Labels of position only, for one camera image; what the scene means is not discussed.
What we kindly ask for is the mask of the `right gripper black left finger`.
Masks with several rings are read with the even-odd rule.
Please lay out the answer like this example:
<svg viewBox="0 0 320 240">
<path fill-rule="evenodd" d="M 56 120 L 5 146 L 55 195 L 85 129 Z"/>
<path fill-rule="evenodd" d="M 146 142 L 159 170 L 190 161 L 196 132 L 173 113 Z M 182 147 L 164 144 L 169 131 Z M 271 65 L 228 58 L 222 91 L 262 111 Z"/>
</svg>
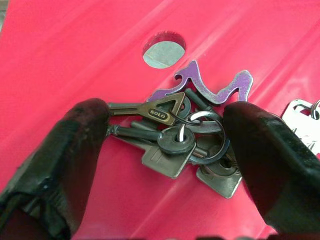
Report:
<svg viewBox="0 0 320 240">
<path fill-rule="evenodd" d="M 107 133 L 110 110 L 77 103 L 17 168 L 0 194 L 3 240 L 69 240 L 79 229 Z"/>
</svg>

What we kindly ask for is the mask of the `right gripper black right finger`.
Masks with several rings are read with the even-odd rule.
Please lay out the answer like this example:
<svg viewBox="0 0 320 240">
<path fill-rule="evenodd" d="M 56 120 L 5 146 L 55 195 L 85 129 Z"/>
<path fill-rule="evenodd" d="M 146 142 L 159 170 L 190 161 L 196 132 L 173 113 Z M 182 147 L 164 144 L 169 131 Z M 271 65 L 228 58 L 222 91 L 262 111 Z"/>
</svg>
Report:
<svg viewBox="0 0 320 240">
<path fill-rule="evenodd" d="M 320 234 L 320 162 L 275 114 L 237 101 L 223 112 L 247 190 L 279 237 Z"/>
</svg>

